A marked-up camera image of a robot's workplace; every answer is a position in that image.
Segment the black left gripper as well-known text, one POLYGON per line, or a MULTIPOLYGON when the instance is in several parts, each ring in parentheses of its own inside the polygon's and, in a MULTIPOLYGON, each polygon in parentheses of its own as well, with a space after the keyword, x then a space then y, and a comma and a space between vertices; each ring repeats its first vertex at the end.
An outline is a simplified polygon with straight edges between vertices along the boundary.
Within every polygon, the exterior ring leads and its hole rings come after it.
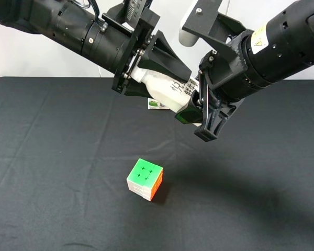
MULTIPOLYGON (((121 94, 131 73, 130 63, 136 59, 137 53, 147 44, 147 39, 156 27, 160 16, 155 12, 142 12, 133 31, 106 13, 102 14, 102 18, 108 23, 105 32, 117 30, 124 35, 124 43, 119 47, 117 55, 118 62, 115 64, 116 70, 112 85, 112 90, 121 94)), ((153 36, 141 56, 140 68, 164 74, 182 83, 188 82, 192 74, 191 70, 172 50, 164 33, 160 30, 153 36)), ((128 80, 125 95, 152 98, 145 84, 138 83, 134 79, 128 80)))

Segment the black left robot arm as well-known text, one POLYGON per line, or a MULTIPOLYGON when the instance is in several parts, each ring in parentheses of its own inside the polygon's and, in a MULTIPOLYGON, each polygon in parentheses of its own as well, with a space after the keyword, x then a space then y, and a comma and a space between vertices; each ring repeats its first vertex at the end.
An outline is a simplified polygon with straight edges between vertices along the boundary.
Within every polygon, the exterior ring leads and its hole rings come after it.
POLYGON ((155 31, 150 1, 123 1, 100 13, 95 1, 0 1, 0 24, 41 34, 114 74, 113 90, 148 97, 135 67, 186 83, 191 70, 155 31))

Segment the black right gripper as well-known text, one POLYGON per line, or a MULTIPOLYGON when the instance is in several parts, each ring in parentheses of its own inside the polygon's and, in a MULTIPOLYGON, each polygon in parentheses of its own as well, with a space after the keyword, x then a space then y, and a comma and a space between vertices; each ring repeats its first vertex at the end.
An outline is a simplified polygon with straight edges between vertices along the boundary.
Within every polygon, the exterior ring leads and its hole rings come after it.
POLYGON ((246 32, 235 36, 200 34, 212 51, 199 65, 199 95, 191 95, 175 118, 182 124, 197 124, 194 134, 205 142, 218 138, 223 126, 248 96, 248 64, 243 52, 243 40, 247 37, 246 32))

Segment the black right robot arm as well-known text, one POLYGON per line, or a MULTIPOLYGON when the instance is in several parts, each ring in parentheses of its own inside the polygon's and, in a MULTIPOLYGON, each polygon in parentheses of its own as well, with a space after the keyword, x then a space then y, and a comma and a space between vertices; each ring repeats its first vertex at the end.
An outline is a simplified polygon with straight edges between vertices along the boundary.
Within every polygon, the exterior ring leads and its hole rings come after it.
POLYGON ((219 12, 220 1, 194 1, 179 41, 203 39, 211 46, 199 64, 199 89, 177 112, 195 134, 215 140, 224 124, 255 94, 314 65, 314 1, 295 1, 257 30, 219 12))

